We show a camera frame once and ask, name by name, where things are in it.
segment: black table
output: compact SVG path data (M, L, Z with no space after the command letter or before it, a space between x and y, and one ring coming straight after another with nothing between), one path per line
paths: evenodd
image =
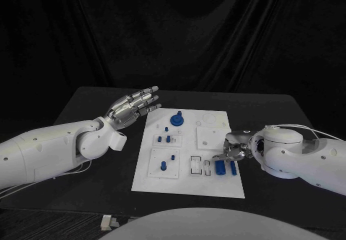
M112 102L135 89L81 87L55 124L104 116ZM288 95L159 91L164 108L226 111L232 130L259 130L270 124L311 123ZM133 192L146 117L123 130L127 143L121 152L108 150L88 171L49 179L0 202L0 208L92 212L140 217L190 207L223 208L278 219L300 227L346 226L346 196L306 183L280 179L261 170L257 160L238 162L245 199L151 192ZM306 138L310 132L303 130Z

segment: wire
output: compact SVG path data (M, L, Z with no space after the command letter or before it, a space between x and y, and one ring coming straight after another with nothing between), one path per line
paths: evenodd
M316 133L320 133L320 134L332 137L333 139L337 139L337 140L343 141L343 140L342 140L340 138L337 138L336 136L329 135L329 134L324 133L323 131L317 131L317 130L311 129L310 127L307 127L307 126L304 126L304 125L297 125L297 124L280 124L280 125L271 125L271 126L278 126L278 127L283 126L283 127L293 127L293 128L307 129L307 130L310 130L310 131L313 131L313 132L316 132Z
M92 165L92 160L89 160L88 167L86 167L82 171L79 171L79 170L82 169L84 164L81 164L81 167L79 167L79 169L78 169L76 171L62 173L62 174L59 174L58 176L55 176L55 177L52 177L52 178L56 178L56 177L61 177L61 176L65 176L65 175L69 175L69 174L82 173L84 171L86 171L86 170L89 169L91 165ZM30 183L29 185L23 186L23 187L19 188L17 190L14 190L14 191L11 191L10 193L7 193L6 195L0 196L0 199L3 199L4 197L7 197L7 196L11 195L13 193L16 193L17 191L23 190L24 188L30 187L33 184L37 184L37 183L40 183L40 182L42 182L42 181L36 181L36 182ZM22 186L22 185L11 186L11 187L7 188L4 191L1 191L0 194L6 193L9 190L14 189L14 188L19 187L19 186Z

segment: white board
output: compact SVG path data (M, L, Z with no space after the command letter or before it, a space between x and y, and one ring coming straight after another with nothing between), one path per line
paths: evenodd
M177 111L182 111L182 126L173 126L170 123L170 118ZM229 119L225 111L159 108L150 112L131 190L244 199L238 163L235 162L238 173L235 176L229 163L225 163L226 174L216 175L212 161L213 155L223 153L223 141L229 132ZM167 136L176 141L167 142ZM177 158L172 160L169 158L174 151L177 151ZM164 171L160 169L161 161L167 161Z

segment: white robotic arm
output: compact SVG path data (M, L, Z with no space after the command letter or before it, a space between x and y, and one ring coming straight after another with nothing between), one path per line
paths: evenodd
M300 177L311 185L346 195L346 142L340 139L304 140L285 128L226 134L223 154L215 160L238 161L255 158L261 169L283 179Z
M0 189L59 176L99 158L108 147L121 151L127 137L117 130L161 107L154 86L118 99L104 117L35 129L0 144Z

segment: blue cylinder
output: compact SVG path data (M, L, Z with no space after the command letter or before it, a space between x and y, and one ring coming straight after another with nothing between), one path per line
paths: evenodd
M166 162L164 162L164 161L160 163L160 169L161 169L163 171L166 171L166 169L167 169L167 166L166 166Z
M176 127L179 127L184 123L184 118L182 116L182 111L179 111L177 114L172 116L170 123Z
M236 164L235 161L231 161L231 170L232 170L232 175L236 175Z
M225 161L223 160L215 161L215 169L216 169L216 174L218 175L225 175L226 174L226 168L225 168Z

